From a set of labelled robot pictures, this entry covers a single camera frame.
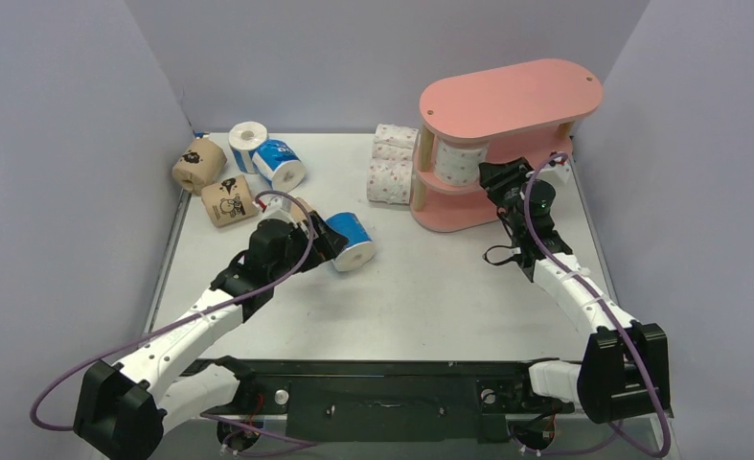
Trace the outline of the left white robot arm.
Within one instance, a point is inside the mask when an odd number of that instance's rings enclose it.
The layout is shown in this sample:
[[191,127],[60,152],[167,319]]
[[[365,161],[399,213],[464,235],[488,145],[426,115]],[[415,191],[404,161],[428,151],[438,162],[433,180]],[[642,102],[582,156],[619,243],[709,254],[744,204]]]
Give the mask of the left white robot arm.
[[271,300],[278,282],[335,259],[348,242],[314,211],[303,223],[260,220],[247,249],[176,323],[115,363],[99,359],[86,370],[74,433],[109,459],[147,459],[167,431],[208,408],[249,409],[257,389],[250,379],[229,371],[183,372]]

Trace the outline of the brown roll with barcode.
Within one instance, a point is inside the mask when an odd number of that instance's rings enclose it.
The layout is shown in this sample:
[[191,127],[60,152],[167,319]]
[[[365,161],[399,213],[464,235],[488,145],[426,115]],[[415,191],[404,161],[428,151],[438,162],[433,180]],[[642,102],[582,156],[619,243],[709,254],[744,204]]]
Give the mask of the brown roll with barcode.
[[312,206],[310,206],[303,198],[297,197],[295,199],[292,199],[293,201],[293,207],[292,207],[292,215],[295,217],[296,222],[294,224],[300,223],[300,217],[301,212],[306,211],[307,209],[313,209]]

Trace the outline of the blue paper roll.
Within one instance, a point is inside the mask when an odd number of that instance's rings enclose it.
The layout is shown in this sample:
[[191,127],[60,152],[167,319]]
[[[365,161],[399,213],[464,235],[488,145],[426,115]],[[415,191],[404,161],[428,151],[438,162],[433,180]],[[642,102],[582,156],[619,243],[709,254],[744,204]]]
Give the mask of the blue paper roll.
[[370,262],[376,255],[376,244],[356,214],[343,212],[327,219],[328,226],[348,242],[332,261],[338,272],[357,270]]

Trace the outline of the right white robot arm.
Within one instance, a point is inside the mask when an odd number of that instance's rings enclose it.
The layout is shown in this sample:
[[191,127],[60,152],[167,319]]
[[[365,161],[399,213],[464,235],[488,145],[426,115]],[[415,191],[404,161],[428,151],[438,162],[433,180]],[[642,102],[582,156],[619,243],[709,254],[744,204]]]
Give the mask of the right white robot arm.
[[580,362],[546,359],[511,383],[513,401],[573,403],[598,424],[671,407],[668,339],[621,309],[587,274],[551,216],[555,188],[524,158],[479,165],[479,185],[511,241],[508,263],[546,292],[586,337]]

